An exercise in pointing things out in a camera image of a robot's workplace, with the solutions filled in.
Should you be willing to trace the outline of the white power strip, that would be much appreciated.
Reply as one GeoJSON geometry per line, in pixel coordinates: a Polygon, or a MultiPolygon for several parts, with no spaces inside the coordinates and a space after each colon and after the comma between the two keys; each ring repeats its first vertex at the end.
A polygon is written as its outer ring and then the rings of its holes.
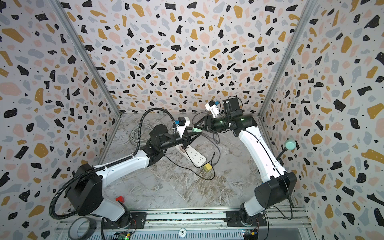
{"type": "Polygon", "coordinates": [[[190,160],[196,168],[202,167],[207,161],[206,157],[204,157],[191,146],[184,148],[184,146],[180,144],[175,146],[175,149],[180,154],[182,154],[187,160],[190,160]]]}

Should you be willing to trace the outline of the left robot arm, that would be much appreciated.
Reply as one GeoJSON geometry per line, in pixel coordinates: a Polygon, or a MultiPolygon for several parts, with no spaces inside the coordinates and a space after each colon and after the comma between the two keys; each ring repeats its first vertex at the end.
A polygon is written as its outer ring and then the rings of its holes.
{"type": "Polygon", "coordinates": [[[197,126],[190,127],[188,118],[179,117],[175,120],[168,111],[164,112],[172,120],[171,132],[166,125],[156,125],[150,131],[146,144],[137,145],[131,155],[105,165],[80,166],[74,177],[53,197],[49,206],[51,218],[63,220],[73,215],[95,215],[111,221],[120,229],[130,225],[131,212],[124,204],[104,198],[103,189],[129,173],[154,165],[165,156],[169,148],[177,145],[186,148],[202,133],[197,126]],[[62,194],[66,194],[75,210],[65,215],[58,215],[55,207],[62,194]]]}

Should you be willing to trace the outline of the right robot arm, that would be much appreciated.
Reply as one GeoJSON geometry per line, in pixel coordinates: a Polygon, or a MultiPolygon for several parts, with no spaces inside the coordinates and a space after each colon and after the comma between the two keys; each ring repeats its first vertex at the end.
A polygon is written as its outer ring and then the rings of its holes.
{"type": "Polygon", "coordinates": [[[210,112],[199,121],[206,132],[219,134],[230,131],[246,146],[257,165],[262,184],[255,188],[254,195],[239,210],[243,224],[251,225],[265,210],[284,200],[290,200],[297,177],[287,172],[274,157],[264,141],[254,117],[245,114],[239,98],[231,97],[223,101],[221,113],[219,102],[210,101],[205,107],[210,112]]]}

